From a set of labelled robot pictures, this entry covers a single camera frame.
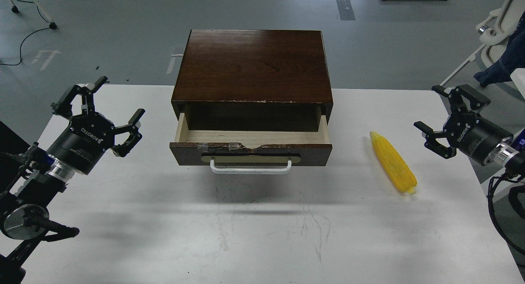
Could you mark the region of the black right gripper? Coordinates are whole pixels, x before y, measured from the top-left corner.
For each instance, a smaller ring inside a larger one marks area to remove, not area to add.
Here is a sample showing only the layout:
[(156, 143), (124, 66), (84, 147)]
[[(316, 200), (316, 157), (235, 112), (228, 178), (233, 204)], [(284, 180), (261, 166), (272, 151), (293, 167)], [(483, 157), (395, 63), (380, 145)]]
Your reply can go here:
[[(421, 121), (413, 125), (422, 131), (425, 138), (424, 146), (444, 159), (450, 159), (457, 154), (458, 148), (478, 164), (485, 166), (490, 163), (489, 156), (500, 143), (509, 144), (513, 134), (483, 118), (478, 112), (491, 100), (469, 85), (455, 88), (445, 88), (441, 85), (432, 86), (440, 96), (448, 99), (450, 115), (444, 125), (444, 131), (434, 131)], [(438, 139), (447, 138), (452, 147), (445, 147)]]

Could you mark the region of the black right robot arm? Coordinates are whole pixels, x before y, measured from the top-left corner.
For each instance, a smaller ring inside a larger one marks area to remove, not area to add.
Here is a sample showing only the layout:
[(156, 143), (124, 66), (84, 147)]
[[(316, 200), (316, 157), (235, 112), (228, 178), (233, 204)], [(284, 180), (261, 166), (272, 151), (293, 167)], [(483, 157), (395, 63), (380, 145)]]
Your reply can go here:
[(518, 194), (524, 193), (524, 151), (512, 147), (513, 135), (480, 115), (480, 110), (491, 101), (469, 85), (444, 88), (435, 85), (431, 88), (448, 99), (450, 115), (442, 131), (434, 131), (421, 121), (414, 126), (422, 131), (425, 147), (442, 158), (449, 159), (461, 151), (467, 157), (484, 166), (497, 164), (504, 168), (501, 176), (490, 179), (487, 192), (489, 216), (501, 237), (517, 252), (523, 248), (513, 243), (503, 232), (495, 216), (493, 198), (499, 184), (503, 181), (513, 183), (508, 198), (514, 211), (524, 217), (524, 207)]

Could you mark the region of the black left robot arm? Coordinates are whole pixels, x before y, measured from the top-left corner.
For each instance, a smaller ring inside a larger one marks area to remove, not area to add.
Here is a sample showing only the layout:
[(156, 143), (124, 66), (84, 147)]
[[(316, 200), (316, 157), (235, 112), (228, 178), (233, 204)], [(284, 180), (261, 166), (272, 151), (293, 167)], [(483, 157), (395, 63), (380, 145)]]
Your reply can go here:
[(137, 109), (126, 125), (116, 126), (94, 107), (94, 94), (107, 82), (102, 76), (94, 84), (74, 85), (51, 104), (52, 113), (68, 120), (68, 126), (42, 150), (34, 142), (23, 153), (2, 152), (18, 168), (9, 183), (1, 186), (1, 232), (21, 244), (8, 256), (1, 256), (2, 284), (20, 284), (22, 268), (42, 242), (73, 238), (79, 229), (50, 219), (48, 205), (77, 173), (88, 175), (108, 150), (125, 157), (142, 139)]

